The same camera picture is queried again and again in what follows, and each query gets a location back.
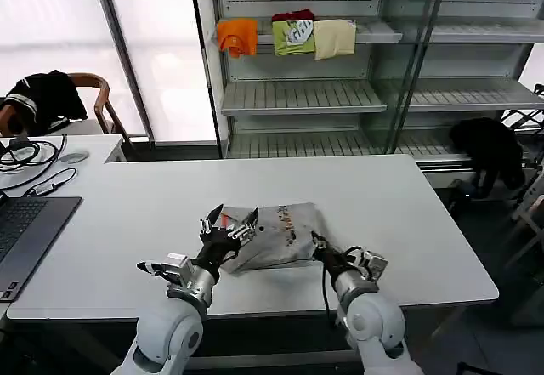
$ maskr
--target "gray laptop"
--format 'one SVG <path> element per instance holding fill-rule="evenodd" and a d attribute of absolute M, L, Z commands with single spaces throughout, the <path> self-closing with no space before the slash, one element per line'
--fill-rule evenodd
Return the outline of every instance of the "gray laptop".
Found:
<path fill-rule="evenodd" d="M 0 302 L 17 298 L 81 200 L 10 198 L 0 191 Z"/>

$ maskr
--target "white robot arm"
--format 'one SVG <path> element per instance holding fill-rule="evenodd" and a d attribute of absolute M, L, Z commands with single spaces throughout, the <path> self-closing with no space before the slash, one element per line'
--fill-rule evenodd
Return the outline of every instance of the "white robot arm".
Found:
<path fill-rule="evenodd" d="M 406 347 L 402 310 L 378 293 L 387 260 L 360 247 L 340 253 L 323 236 L 312 236 L 314 257 L 331 275 L 338 296 L 337 319 L 347 330 L 348 344 L 359 352 L 365 375 L 423 375 Z M 359 257 L 351 251 L 359 251 Z"/>
<path fill-rule="evenodd" d="M 202 220 L 202 250 L 195 259 L 169 253 L 162 263 L 138 267 L 168 281 L 167 297 L 138 319 L 136 339 L 114 375 L 180 375 L 202 340 L 202 321 L 219 281 L 219 266 L 234 258 L 255 234 L 258 209 L 237 228 L 214 226 L 219 205 Z"/>

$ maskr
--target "yellow towel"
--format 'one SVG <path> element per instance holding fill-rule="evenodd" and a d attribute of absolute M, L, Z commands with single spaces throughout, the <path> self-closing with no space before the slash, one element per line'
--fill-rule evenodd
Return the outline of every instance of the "yellow towel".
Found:
<path fill-rule="evenodd" d="M 315 60 L 355 53 L 355 23 L 349 20 L 314 22 Z"/>

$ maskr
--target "white curtain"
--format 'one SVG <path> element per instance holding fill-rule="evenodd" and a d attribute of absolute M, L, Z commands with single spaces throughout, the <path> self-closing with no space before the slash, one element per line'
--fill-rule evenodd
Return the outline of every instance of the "white curtain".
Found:
<path fill-rule="evenodd" d="M 114 0 L 156 141 L 215 142 L 192 0 Z"/>

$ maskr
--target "white shelf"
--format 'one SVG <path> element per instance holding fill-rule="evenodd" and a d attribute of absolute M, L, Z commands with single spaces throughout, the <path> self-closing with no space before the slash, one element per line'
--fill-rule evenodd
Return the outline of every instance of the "white shelf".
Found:
<path fill-rule="evenodd" d="M 226 116 L 349 114 L 384 111 L 364 80 L 231 82 L 221 112 Z"/>
<path fill-rule="evenodd" d="M 228 158 L 364 156 L 374 151 L 360 131 L 283 134 L 235 134 Z"/>
<path fill-rule="evenodd" d="M 270 18 L 256 19 L 258 20 L 258 44 L 273 45 L 274 36 L 272 35 L 272 22 Z M 332 19 L 334 18 L 322 17 L 319 20 Z M 369 20 L 368 18 L 346 19 L 355 20 L 356 22 L 356 43 L 397 43 L 402 38 L 402 33 L 394 31 L 388 24 L 380 20 Z"/>
<path fill-rule="evenodd" d="M 395 25 L 412 41 L 417 36 L 417 24 L 403 22 Z M 543 43 L 544 21 L 439 19 L 434 26 L 431 43 Z"/>
<path fill-rule="evenodd" d="M 448 128 L 403 130 L 395 154 L 408 154 L 418 162 L 467 161 L 468 156 L 454 148 L 449 133 Z M 534 155 L 524 146 L 524 158 Z"/>
<path fill-rule="evenodd" d="M 375 86 L 384 99 L 398 99 L 401 80 L 384 80 Z M 544 100 L 514 79 L 421 78 L 411 100 L 410 112 L 487 111 L 544 109 Z"/>

